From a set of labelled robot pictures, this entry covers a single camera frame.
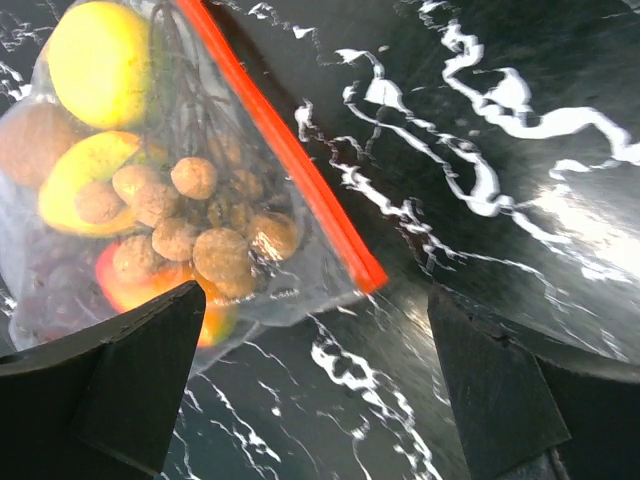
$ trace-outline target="black marble surface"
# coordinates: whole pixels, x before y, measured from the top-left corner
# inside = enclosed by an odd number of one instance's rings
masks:
[[[212,5],[391,281],[193,379],[163,477],[468,478],[427,317],[434,278],[637,363],[637,6]],[[3,109],[65,7],[3,5]]]

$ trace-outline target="produce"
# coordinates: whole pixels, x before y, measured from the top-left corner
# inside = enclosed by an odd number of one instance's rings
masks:
[[[254,216],[247,236],[258,254],[273,261],[287,260],[298,246],[296,224],[282,213],[261,213]]]
[[[229,222],[231,226],[243,235],[247,232],[247,227],[252,218],[253,209],[246,202],[237,203],[229,210]]]
[[[224,161],[229,168],[240,168],[242,166],[240,142],[231,134],[211,137],[209,139],[209,150],[220,161]]]
[[[233,281],[251,271],[249,246],[242,235],[230,228],[207,230],[193,246],[193,264],[210,282]]]
[[[163,150],[157,147],[149,147],[148,150],[149,158],[139,151],[138,136],[126,132],[102,132],[78,142],[58,160],[40,187],[40,216],[57,230],[83,236],[112,236],[135,229],[136,216],[132,209],[124,208],[106,223],[92,224],[78,215],[75,198],[88,183],[110,180],[127,161],[155,165],[167,161]]]
[[[83,221],[100,224],[116,218],[124,203],[110,182],[94,180],[78,190],[75,206]]]
[[[152,183],[136,192],[131,208],[139,222],[155,227],[160,220],[171,217],[178,209],[180,195],[169,185]]]
[[[198,230],[182,218],[160,220],[151,235],[153,249],[167,260],[185,262],[191,260],[193,244]]]
[[[120,198],[131,205],[136,192],[146,185],[160,183],[160,176],[148,165],[126,165],[113,175],[112,183]]]
[[[251,272],[230,278],[221,282],[216,282],[216,287],[220,293],[229,300],[248,297],[253,293],[258,283]]]
[[[258,200],[264,193],[264,187],[258,176],[247,170],[234,170],[231,185],[242,196],[251,200]]]
[[[216,188],[218,172],[213,164],[200,157],[181,159],[171,171],[171,181],[185,197],[206,200]]]
[[[225,219],[229,216],[231,204],[226,192],[221,193],[207,206],[207,220],[212,227],[221,227]]]
[[[72,7],[47,49],[56,94],[78,119],[104,130],[144,119],[152,86],[149,24],[131,8],[106,1]]]
[[[151,245],[151,238],[135,235],[123,241],[113,254],[113,269],[122,283],[139,283],[156,273],[162,257]]]
[[[63,108],[23,100],[0,121],[0,168],[18,185],[37,189],[81,138]]]
[[[117,312],[133,310],[185,282],[196,280],[207,299],[198,347],[213,346],[229,335],[234,325],[232,308],[223,306],[224,300],[216,286],[198,275],[188,264],[170,264],[142,282],[123,283],[114,270],[114,254],[117,250],[116,243],[107,247],[95,266],[98,284]]]

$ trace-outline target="clear plastic bag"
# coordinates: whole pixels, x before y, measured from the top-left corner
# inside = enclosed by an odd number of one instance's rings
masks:
[[[199,1],[75,3],[32,85],[0,120],[17,349],[195,279],[193,373],[386,281]]]

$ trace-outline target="yellow apple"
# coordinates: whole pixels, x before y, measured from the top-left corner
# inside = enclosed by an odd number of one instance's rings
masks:
[[[144,119],[152,85],[149,23],[134,10],[106,1],[72,7],[47,50],[56,94],[79,120],[117,130]]]

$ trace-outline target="apple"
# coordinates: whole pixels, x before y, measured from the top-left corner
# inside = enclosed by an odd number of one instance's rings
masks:
[[[130,7],[94,1],[72,7],[46,48],[62,105],[103,130],[144,120],[152,88],[149,22]]]
[[[185,282],[196,280],[204,290],[207,299],[198,347],[216,345],[229,335],[234,326],[231,307],[224,305],[224,298],[216,286],[198,275],[188,263],[172,264],[143,282],[123,283],[117,278],[113,268],[113,255],[117,248],[117,242],[109,245],[100,255],[95,266],[98,284],[117,312],[133,310]]]

